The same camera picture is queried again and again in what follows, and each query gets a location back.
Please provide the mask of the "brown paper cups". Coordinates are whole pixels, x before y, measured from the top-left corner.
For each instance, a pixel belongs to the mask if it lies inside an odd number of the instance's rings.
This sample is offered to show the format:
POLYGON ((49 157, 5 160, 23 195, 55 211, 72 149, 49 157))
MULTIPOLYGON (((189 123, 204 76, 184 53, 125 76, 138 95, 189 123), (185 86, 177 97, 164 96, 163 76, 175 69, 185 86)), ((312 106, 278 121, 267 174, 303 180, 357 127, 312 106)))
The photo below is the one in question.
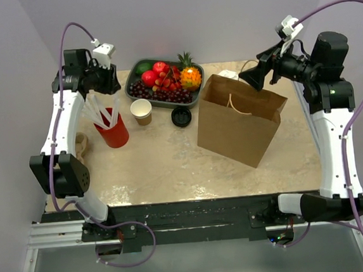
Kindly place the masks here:
POLYGON ((138 99, 130 106, 131 114, 140 126, 147 126, 152 120, 152 106, 146 99, 138 99))

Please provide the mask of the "brown paper bag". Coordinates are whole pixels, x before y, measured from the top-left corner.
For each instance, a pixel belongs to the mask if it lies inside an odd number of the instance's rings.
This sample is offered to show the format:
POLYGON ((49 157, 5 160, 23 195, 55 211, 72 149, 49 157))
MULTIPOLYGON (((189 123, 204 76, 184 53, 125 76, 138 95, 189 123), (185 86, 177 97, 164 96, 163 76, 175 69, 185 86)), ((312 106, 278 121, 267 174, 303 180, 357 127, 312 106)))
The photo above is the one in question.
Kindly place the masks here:
POLYGON ((280 127, 288 99, 219 72, 200 91, 198 146, 256 168, 280 127))

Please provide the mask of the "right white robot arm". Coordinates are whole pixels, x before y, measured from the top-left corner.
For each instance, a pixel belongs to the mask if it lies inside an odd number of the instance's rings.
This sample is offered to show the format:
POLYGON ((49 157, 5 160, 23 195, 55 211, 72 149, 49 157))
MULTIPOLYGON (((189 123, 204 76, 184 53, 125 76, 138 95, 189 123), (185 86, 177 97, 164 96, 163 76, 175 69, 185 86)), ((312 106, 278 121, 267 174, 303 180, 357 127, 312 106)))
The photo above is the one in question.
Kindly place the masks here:
POLYGON ((303 85, 303 97, 317 132, 322 183, 318 194, 281 193, 268 209, 272 223, 284 224, 292 215, 306 222, 350 221, 363 215, 363 188, 357 175, 352 127, 355 112, 353 86, 341 78, 348 53, 348 39, 336 32, 317 36, 311 54, 297 56, 283 51, 281 41, 257 55, 255 67, 239 73, 254 90, 264 86, 271 72, 271 84, 282 77, 303 85))

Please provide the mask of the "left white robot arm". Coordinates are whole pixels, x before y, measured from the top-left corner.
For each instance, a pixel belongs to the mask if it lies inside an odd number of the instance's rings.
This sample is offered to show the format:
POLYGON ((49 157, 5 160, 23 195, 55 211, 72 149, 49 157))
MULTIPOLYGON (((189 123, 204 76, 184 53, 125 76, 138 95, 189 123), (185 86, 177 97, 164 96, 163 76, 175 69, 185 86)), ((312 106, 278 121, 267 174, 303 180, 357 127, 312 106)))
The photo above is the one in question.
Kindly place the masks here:
POLYGON ((108 206, 90 191, 89 169, 77 159, 77 124, 87 94, 114 94, 120 90, 116 69, 111 64, 115 47, 101 44, 93 50, 63 52, 64 65, 52 82, 53 113, 41 152, 31 156, 29 165, 45 193, 53 200, 64 199, 78 208, 88 223, 97 221, 95 232, 112 239, 118 231, 108 218, 108 206))

